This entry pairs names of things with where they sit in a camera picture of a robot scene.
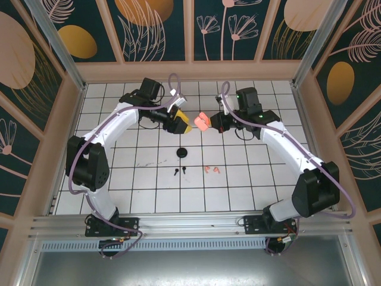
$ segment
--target grid tile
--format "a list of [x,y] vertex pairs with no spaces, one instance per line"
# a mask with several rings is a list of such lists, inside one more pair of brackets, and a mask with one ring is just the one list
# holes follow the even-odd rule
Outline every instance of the grid tile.
[[[222,83],[181,84],[188,99],[182,109],[191,126],[195,127],[194,119],[200,110],[209,117],[220,110],[214,97]],[[255,85],[264,111],[271,109],[278,114],[289,132],[307,147],[289,82],[246,80],[230,84],[234,108],[238,107],[236,90]],[[166,102],[171,98],[168,83],[163,82],[163,87]],[[110,115],[123,93],[137,88],[140,83],[89,85],[76,135],[83,136],[95,128]],[[252,138],[245,130],[238,134]],[[188,156],[181,160],[176,155],[179,146],[188,150]],[[113,166],[107,185],[111,200],[121,213],[234,211],[252,210],[254,206],[260,210],[289,198],[295,185],[290,168],[276,152],[256,138],[240,140],[234,129],[220,134],[212,128],[206,132],[194,128],[187,134],[173,135],[143,118],[140,126],[135,123],[124,131],[116,144],[107,149],[107,156],[109,166]],[[204,166],[210,167],[208,173]],[[213,172],[215,167],[220,173]],[[176,176],[175,168],[180,171]],[[91,212],[82,195],[68,192],[67,179],[63,178],[60,189],[57,214]]]

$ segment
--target purple cable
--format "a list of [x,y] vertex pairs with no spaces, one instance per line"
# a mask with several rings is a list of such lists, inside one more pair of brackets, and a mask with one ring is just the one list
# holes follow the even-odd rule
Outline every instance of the purple cable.
[[230,83],[229,82],[224,82],[222,84],[222,87],[221,87],[221,97],[222,97],[222,100],[224,101],[224,104],[227,108],[227,110],[229,111],[229,113],[237,120],[237,121],[240,121],[242,122],[243,124],[246,124],[246,125],[249,125],[249,126],[253,126],[253,127],[256,127],[256,128],[265,128],[265,129],[269,129],[269,130],[272,130],[272,131],[275,131],[279,134],[281,134],[282,136],[284,136],[285,138],[287,138],[291,143],[294,144],[294,146],[300,151],[302,152],[302,154],[304,155],[304,157],[307,158],[307,160],[309,160],[316,168],[319,169],[319,171],[321,171],[321,173],[323,173],[324,175],[326,175],[326,177],[335,184],[335,186],[344,194],[344,196],[348,199],[349,203],[351,204],[351,207],[352,207],[352,213],[349,215],[349,216],[341,216],[339,214],[333,214],[333,213],[325,213],[325,212],[321,212],[322,214],[324,215],[327,215],[327,216],[331,216],[331,217],[336,217],[338,219],[351,219],[353,218],[355,215],[356,215],[356,206],[355,204],[353,203],[351,197],[349,196],[349,194],[347,193],[347,191],[339,184],[338,181],[336,181],[334,179],[334,177],[332,177],[327,171],[325,171],[318,163],[316,163],[304,150],[302,147],[299,146],[298,142],[296,142],[293,137],[289,136],[287,133],[284,133],[282,130],[279,130],[277,128],[274,128],[274,127],[271,127],[271,126],[266,126],[266,125],[261,125],[261,124],[256,124],[256,123],[251,123],[249,121],[246,121],[244,119],[241,119],[239,118],[234,112],[233,110],[227,105],[227,102],[226,102],[226,99],[225,99],[225,96],[228,94],[229,92],[229,89],[230,89]]
[[[83,146],[79,149],[78,153],[76,154],[74,160],[73,160],[73,164],[71,165],[71,169],[70,169],[70,173],[69,173],[69,191],[70,193],[72,193],[73,195],[78,195],[78,194],[85,194],[85,197],[86,197],[86,201],[88,202],[89,204],[89,207],[93,210],[93,212],[97,215],[97,217],[101,220],[103,220],[105,223],[107,223],[108,225],[112,226],[113,228],[117,228],[117,229],[121,229],[122,231],[128,231],[128,232],[136,232],[139,234],[139,237],[128,247],[126,248],[125,250],[123,251],[120,251],[118,252],[117,254],[115,254],[113,257],[110,257],[110,259],[112,258],[117,258],[117,257],[120,257],[122,256],[124,253],[128,252],[132,247],[135,246],[135,244],[138,243],[138,241],[143,237],[143,232],[137,230],[137,229],[130,229],[130,228],[123,228],[121,226],[118,226],[118,225],[115,225],[111,222],[109,222],[108,220],[106,220],[100,213],[99,211],[97,211],[94,207],[94,205],[91,203],[90,199],[89,199],[89,196],[87,195],[87,192],[86,191],[74,191],[73,190],[73,175],[74,175],[74,170],[77,166],[77,163],[78,163],[78,160],[79,160],[79,157],[82,155],[82,153],[84,152],[84,150],[86,149],[86,147],[91,143],[92,140],[94,140],[94,138],[99,135],[99,133],[103,130],[103,128],[105,128],[107,126],[107,124],[109,124],[110,121],[112,121],[112,119],[114,119],[116,116],[118,116],[120,113],[122,112],[125,112],[127,110],[131,110],[131,109],[138,109],[138,110],[157,110],[157,109],[161,109],[163,107],[166,107],[170,104],[172,104],[176,98],[175,96],[179,94],[179,91],[180,91],[180,78],[177,74],[175,73],[172,73],[169,75],[169,78],[168,78],[168,85],[169,85],[169,88],[172,90],[172,85],[171,85],[171,78],[175,76],[176,79],[177,79],[177,88],[176,88],[176,93],[172,96],[172,99],[161,105],[161,106],[158,106],[158,107],[141,107],[141,106],[129,106],[129,107],[126,107],[126,108],[122,108],[120,111],[118,111],[117,113],[113,114],[110,118],[108,118],[97,130],[96,132],[83,144]],[[118,243],[109,243],[109,244],[106,244],[102,249],[101,249],[101,254],[103,255],[103,258],[105,258],[104,254],[103,254],[103,249],[107,246],[110,246],[110,245],[114,245],[114,244],[118,244]]]

